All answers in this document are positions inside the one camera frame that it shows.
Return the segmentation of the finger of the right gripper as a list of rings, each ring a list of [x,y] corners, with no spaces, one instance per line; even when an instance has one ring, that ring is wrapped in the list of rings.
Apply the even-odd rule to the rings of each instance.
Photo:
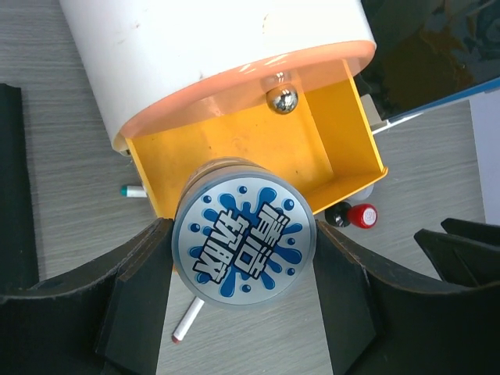
[[[468,288],[499,281],[498,225],[447,218],[441,226],[414,239],[443,281]]]

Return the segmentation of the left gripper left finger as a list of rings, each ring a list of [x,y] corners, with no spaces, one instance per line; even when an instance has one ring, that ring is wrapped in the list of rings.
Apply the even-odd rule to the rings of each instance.
[[[154,374],[173,268],[173,221],[28,289],[1,295],[4,374]]]

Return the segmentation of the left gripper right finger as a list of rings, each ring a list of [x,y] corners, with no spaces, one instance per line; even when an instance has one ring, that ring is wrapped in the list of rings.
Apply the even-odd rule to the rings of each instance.
[[[425,276],[319,223],[314,273],[336,374],[496,374],[499,281]]]

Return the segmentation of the red black stamp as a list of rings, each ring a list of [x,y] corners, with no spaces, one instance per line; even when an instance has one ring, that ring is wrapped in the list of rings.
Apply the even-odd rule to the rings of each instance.
[[[361,229],[372,228],[378,219],[378,212],[371,204],[351,205],[348,202],[339,202],[324,212],[325,220],[334,227],[348,227],[353,225]]]

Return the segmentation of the blue plastic folder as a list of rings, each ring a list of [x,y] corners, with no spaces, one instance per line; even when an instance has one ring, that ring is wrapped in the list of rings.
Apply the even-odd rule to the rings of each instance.
[[[431,102],[426,105],[422,105],[420,107],[417,107],[416,109],[404,112],[403,114],[393,116],[392,118],[388,118],[386,120],[380,120],[378,123],[370,124],[370,129],[372,131],[372,135],[379,134],[401,123],[410,121],[418,116],[421,116],[427,111],[445,107],[447,105],[452,105],[457,102],[463,102],[465,100],[469,100],[475,95],[487,94],[498,90],[499,90],[499,77],[496,77],[495,79],[492,79],[485,83],[478,84],[477,86],[474,86],[472,88],[467,88],[466,90],[449,95],[442,99],[438,99],[437,101]]]

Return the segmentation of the blue white round tin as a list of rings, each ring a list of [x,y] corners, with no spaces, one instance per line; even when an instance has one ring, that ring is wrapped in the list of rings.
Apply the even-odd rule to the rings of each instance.
[[[200,166],[174,218],[173,263],[202,301],[248,309],[285,296],[316,251],[317,227],[305,198],[246,159]]]

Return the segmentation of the cream round drawer cabinet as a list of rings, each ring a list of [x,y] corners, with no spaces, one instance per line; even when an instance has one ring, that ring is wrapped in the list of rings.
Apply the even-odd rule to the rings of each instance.
[[[359,1],[63,1],[112,147],[157,216],[203,164],[250,160],[315,213],[387,175],[355,76],[376,42]]]

